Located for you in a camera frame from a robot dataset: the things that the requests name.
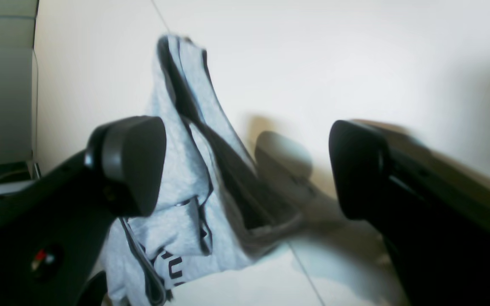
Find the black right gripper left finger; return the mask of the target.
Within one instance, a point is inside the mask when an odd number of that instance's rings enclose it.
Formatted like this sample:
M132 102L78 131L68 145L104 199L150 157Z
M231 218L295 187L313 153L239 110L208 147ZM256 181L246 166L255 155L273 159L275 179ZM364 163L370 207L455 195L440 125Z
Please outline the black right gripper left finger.
M84 151L0 202L0 306L100 306L91 272L111 225L155 209L165 162L161 118L99 126Z

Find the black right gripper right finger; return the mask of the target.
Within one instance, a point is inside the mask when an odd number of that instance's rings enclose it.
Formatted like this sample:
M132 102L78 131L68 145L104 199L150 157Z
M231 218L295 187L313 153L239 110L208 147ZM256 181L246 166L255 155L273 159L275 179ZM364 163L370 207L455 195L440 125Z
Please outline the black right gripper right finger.
M344 215L377 229L413 306L490 306L490 190L416 140L338 120L329 158Z

